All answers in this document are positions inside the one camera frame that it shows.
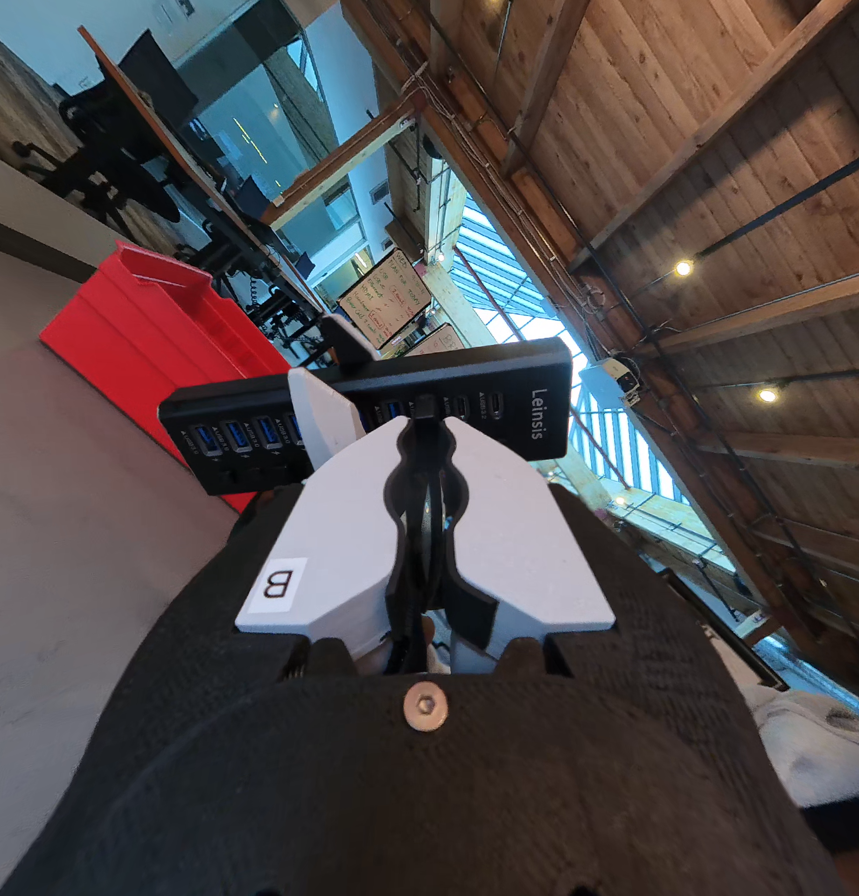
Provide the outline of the light grey cloth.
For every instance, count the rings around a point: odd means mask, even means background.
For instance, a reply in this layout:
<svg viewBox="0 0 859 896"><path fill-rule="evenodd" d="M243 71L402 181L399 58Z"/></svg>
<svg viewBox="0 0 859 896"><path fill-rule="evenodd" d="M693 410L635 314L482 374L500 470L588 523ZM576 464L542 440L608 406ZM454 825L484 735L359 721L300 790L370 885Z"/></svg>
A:
<svg viewBox="0 0 859 896"><path fill-rule="evenodd" d="M859 715L839 700L753 685L741 690L771 765L800 809L859 798Z"/></svg>

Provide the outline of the red plastic bin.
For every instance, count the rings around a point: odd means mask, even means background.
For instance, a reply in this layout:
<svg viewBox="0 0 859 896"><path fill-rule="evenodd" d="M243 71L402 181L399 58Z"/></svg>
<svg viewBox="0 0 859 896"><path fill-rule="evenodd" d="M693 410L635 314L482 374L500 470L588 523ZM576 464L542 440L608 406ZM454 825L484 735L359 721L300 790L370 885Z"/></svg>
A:
<svg viewBox="0 0 859 896"><path fill-rule="evenodd" d="M213 290L208 273L122 241L40 341L185 472L157 416L167 397L290 368L237 302Z"/></svg>

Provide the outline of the black office chair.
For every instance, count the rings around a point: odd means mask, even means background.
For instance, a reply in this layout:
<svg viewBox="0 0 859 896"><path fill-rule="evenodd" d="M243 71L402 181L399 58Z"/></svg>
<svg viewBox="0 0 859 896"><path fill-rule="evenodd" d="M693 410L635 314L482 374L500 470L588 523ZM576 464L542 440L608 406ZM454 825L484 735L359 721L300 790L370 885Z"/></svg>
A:
<svg viewBox="0 0 859 896"><path fill-rule="evenodd" d="M105 80L63 99L57 110L81 141L80 148L59 161L32 142L15 141L12 150L18 157L36 153L52 164L52 170L24 164L22 173L41 175L39 184L59 197L79 193L82 209L100 222L112 221L130 239L133 234L121 215L128 201L170 223L180 221L177 204L144 167L159 151L147 142L144 120L120 88Z"/></svg>

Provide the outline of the black usb hub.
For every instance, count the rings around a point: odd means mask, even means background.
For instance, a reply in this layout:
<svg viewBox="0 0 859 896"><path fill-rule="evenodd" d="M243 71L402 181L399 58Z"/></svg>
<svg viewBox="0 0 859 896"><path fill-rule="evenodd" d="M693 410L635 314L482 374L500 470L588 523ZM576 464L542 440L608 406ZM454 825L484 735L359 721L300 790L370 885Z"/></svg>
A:
<svg viewBox="0 0 859 896"><path fill-rule="evenodd" d="M291 374L178 389L157 418L204 491L217 497L299 484L314 465L305 410L295 410ZM529 462L566 454L572 356L558 338L371 360L314 371L331 396L349 400L367 433L412 418L429 396L454 418Z"/></svg>

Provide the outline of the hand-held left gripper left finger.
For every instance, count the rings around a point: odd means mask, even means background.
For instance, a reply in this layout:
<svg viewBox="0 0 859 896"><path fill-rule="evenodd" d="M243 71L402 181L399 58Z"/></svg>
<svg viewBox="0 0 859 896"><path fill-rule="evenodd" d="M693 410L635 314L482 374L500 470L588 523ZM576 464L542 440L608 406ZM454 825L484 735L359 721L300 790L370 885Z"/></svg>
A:
<svg viewBox="0 0 859 896"><path fill-rule="evenodd" d="M399 539L384 490L408 424L391 420L306 482L237 615L238 631L380 644L391 629L385 593Z"/></svg>

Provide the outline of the black computer monitor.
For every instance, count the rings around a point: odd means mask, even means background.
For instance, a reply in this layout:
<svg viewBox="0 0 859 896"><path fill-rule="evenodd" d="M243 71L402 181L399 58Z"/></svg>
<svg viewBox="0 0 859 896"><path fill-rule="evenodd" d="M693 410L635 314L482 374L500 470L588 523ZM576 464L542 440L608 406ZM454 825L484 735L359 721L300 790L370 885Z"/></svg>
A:
<svg viewBox="0 0 859 896"><path fill-rule="evenodd" d="M138 91L150 98L154 110L175 130L187 125L194 116L197 96L149 29L126 52L119 69Z"/></svg>

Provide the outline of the large whiteboard with writing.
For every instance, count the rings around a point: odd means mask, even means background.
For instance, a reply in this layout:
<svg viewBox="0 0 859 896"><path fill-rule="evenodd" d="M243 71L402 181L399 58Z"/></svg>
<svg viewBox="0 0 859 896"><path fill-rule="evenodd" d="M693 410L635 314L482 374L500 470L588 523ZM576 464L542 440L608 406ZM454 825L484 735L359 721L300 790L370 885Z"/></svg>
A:
<svg viewBox="0 0 859 896"><path fill-rule="evenodd" d="M339 308L379 350L431 302L423 280L395 248L339 299Z"/></svg>

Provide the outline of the long wooden office desk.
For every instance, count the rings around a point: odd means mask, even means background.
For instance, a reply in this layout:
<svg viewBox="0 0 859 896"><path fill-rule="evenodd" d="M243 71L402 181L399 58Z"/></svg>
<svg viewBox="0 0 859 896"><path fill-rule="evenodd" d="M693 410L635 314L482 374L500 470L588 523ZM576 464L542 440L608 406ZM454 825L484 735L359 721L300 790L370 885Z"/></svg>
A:
<svg viewBox="0 0 859 896"><path fill-rule="evenodd" d="M327 314L323 302L317 297L301 275L283 256L274 256L270 248L264 245L247 227L243 218L229 204L216 188L214 181L205 172L195 157L188 151L175 133L164 123L144 95L134 86L132 81L120 70L109 56L97 44L87 28L79 26L78 33L85 44L95 54L103 73L119 85L123 95L134 106L136 112L144 120L154 137L160 142L169 157L177 163L188 178L191 187L184 192L189 201L202 214L209 218L217 230L221 230L233 243L241 249L244 256L258 263L270 281L279 278L281 286L291 288L292 296L299 297L314 308L318 315Z"/></svg>

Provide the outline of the white ceiling-mounted device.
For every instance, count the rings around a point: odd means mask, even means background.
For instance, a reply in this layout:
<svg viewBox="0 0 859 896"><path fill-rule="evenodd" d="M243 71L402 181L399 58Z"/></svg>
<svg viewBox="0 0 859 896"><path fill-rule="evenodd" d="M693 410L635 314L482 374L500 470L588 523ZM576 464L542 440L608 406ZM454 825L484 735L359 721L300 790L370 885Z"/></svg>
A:
<svg viewBox="0 0 859 896"><path fill-rule="evenodd" d="M641 400L640 368L628 357L613 355L589 363L580 371L579 377L582 387L590 392L599 409L633 409Z"/></svg>

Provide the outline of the small whiteboard with writing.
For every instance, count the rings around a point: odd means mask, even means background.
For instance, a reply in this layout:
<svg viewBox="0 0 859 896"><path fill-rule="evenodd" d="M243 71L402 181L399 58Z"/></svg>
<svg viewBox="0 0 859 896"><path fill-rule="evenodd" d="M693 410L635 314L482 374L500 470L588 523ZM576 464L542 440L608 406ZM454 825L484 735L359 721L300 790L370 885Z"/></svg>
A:
<svg viewBox="0 0 859 896"><path fill-rule="evenodd" d="M418 342L404 357L419 357L430 354L443 353L465 348L457 330L449 323L444 323L430 332Z"/></svg>

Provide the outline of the skylight window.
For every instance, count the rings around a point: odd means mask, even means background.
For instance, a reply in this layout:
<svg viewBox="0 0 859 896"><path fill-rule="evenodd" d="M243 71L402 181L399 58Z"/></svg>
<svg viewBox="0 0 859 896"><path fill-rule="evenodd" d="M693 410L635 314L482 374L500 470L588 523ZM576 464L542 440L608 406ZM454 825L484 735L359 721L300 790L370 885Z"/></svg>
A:
<svg viewBox="0 0 859 896"><path fill-rule="evenodd" d="M465 199L458 238L446 260L452 262L455 285L497 342L516 342L518 330L528 341L557 337L568 346L573 360L570 444L590 470L616 484L689 505L627 412L605 408L582 384L580 374L594 356L580 348L471 196Z"/></svg>

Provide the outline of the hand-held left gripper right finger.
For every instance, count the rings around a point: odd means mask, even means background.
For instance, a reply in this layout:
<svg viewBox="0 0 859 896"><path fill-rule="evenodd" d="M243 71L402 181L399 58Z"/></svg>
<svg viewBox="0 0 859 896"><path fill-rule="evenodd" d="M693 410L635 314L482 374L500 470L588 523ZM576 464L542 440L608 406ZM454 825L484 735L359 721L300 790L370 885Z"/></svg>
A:
<svg viewBox="0 0 859 896"><path fill-rule="evenodd" d="M547 483L518 454L450 417L451 465L465 499L447 534L466 614L452 629L500 659L514 639L604 632L615 614Z"/></svg>

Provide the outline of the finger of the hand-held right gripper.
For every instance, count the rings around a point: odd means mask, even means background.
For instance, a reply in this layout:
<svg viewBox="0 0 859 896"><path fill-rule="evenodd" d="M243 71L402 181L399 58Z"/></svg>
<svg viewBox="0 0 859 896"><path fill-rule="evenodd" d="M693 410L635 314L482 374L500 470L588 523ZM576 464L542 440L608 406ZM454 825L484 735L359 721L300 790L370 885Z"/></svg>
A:
<svg viewBox="0 0 859 896"><path fill-rule="evenodd" d="M294 416L314 470L365 436L356 406L309 370L292 368L287 380Z"/></svg>
<svg viewBox="0 0 859 896"><path fill-rule="evenodd" d="M360 330L340 315L324 315L320 319L320 330L337 366L345 373L353 373L366 364L381 360L379 351Z"/></svg>

